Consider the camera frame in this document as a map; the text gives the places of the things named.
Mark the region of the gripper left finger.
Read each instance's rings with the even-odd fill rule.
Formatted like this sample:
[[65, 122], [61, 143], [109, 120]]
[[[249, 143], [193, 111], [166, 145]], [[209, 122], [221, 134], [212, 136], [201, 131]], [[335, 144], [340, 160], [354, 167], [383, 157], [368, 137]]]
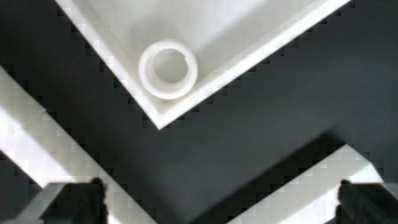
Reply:
[[17, 224], [109, 224], [106, 192], [100, 178], [86, 183], [50, 183], [17, 217]]

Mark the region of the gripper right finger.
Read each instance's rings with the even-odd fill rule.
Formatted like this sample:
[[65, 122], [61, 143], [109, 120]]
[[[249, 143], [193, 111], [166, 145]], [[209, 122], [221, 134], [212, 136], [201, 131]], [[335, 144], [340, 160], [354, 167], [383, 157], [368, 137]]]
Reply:
[[336, 224], [398, 224], [398, 183], [342, 181]]

